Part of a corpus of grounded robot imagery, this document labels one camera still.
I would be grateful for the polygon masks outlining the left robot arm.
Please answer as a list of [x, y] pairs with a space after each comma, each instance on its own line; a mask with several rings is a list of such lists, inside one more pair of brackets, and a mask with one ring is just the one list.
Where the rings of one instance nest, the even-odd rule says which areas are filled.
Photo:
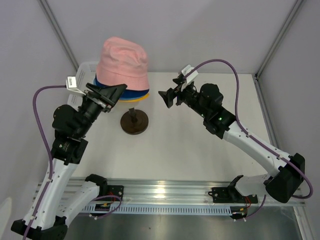
[[88, 145], [85, 137], [89, 129], [101, 113], [111, 111], [127, 85], [99, 87], [88, 83], [86, 87], [77, 109], [64, 104], [53, 113], [52, 146], [49, 147], [43, 138], [49, 157], [45, 177], [28, 213], [11, 226], [11, 231], [24, 240], [63, 240], [71, 222], [90, 202], [122, 203], [122, 197], [109, 190], [107, 179], [96, 174], [87, 176], [81, 188], [61, 203], [68, 182]]

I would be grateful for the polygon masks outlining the pink hat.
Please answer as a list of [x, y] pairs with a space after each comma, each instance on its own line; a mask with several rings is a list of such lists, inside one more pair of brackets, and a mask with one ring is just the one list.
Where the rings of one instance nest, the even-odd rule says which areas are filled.
[[148, 64], [148, 55], [142, 46], [113, 36], [103, 44], [96, 79], [106, 86], [126, 84], [130, 91], [146, 91], [150, 89]]

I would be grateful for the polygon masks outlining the yellow bucket hat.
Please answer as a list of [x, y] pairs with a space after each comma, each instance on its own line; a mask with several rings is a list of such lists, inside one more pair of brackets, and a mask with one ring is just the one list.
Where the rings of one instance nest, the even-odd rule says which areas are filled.
[[142, 100], [147, 99], [150, 96], [149, 93], [147, 93], [146, 95], [143, 95], [141, 97], [137, 97], [137, 98], [121, 98], [119, 100], [119, 102], [123, 102], [123, 103], [135, 103], [135, 102], [140, 102]]

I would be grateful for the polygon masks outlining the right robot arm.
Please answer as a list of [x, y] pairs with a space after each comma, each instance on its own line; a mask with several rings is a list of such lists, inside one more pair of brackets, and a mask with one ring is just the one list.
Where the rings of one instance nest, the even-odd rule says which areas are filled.
[[168, 108], [186, 104], [203, 118], [208, 132], [238, 147], [267, 172], [256, 176], [238, 175], [227, 187], [230, 200], [239, 202], [249, 195], [269, 195], [280, 203], [287, 203], [303, 182], [304, 157], [279, 150], [241, 128], [236, 116], [223, 107], [224, 96], [216, 84], [205, 83], [196, 90], [193, 83], [182, 88], [181, 77], [174, 82], [175, 88], [159, 91]]

